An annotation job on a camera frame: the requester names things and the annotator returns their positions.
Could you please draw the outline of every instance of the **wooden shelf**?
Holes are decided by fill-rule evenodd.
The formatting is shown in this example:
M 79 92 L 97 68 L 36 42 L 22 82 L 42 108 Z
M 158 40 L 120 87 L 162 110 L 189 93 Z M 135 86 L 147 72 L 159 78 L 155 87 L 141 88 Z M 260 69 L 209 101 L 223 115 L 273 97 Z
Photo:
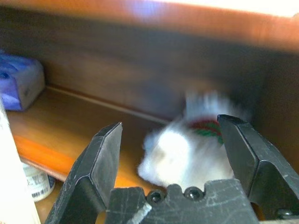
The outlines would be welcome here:
M 136 168 L 143 155 L 145 134 L 161 125 L 85 100 L 46 89 L 25 112 L 7 113 L 21 159 L 64 181 L 76 158 L 103 127 L 123 122 L 116 187 L 155 186 L 143 181 Z
M 0 5 L 299 51 L 297 16 L 280 17 L 159 0 L 0 0 Z

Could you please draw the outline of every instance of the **brown wooden wall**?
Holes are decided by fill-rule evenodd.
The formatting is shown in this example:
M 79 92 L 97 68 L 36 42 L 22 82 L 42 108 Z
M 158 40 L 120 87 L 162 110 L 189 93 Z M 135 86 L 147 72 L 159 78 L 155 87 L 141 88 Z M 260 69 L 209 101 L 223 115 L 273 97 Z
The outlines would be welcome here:
M 265 80 L 256 127 L 299 173 L 299 56 L 283 55 Z
M 0 45 L 34 57 L 47 82 L 163 118 L 184 92 L 218 89 L 253 109 L 276 53 L 169 31 L 0 8 Z
M 0 5 L 14 8 L 180 31 L 299 52 L 299 14 L 294 17 L 273 16 L 207 7 L 203 1 L 197 3 L 163 0 L 0 0 Z

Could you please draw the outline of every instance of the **wooden cabinet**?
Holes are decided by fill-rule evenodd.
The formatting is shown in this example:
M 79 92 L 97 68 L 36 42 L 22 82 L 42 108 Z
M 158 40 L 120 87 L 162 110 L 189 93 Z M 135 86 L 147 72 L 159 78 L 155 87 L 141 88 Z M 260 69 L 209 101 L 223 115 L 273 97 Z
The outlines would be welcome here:
M 136 174 L 143 138 L 180 114 L 184 91 L 194 88 L 223 91 L 247 107 L 299 172 L 296 17 L 148 0 L 0 5 L 1 48 L 45 68 L 37 101 L 8 113 L 25 162 L 64 181 L 91 137 L 122 121 L 115 185 L 147 193 L 155 186 Z M 37 204 L 42 220 L 52 194 Z

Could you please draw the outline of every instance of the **screw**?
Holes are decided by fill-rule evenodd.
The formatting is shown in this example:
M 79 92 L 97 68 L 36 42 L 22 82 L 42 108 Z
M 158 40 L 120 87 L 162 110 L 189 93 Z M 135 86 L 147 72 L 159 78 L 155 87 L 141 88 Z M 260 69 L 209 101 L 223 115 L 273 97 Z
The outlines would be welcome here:
M 186 198 L 197 201 L 204 197 L 204 193 L 197 187 L 189 187 L 185 190 L 184 195 Z
M 156 205 L 164 200 L 165 196 L 164 193 L 160 190 L 153 190 L 149 192 L 148 196 L 146 197 L 147 202 L 150 205 Z
M 276 215 L 279 219 L 297 219 L 299 214 L 295 214 L 290 209 L 278 209 Z

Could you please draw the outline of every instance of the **red and green ribbon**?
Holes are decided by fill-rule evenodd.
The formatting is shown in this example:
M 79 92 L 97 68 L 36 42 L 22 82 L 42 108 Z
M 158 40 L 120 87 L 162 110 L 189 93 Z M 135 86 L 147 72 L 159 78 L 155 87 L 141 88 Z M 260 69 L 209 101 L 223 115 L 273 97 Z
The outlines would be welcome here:
M 223 144 L 220 125 L 217 121 L 201 120 L 201 121 L 193 122 L 190 127 L 195 130 L 196 134 L 200 134 L 202 136 L 217 137 L 218 142 L 220 144 Z

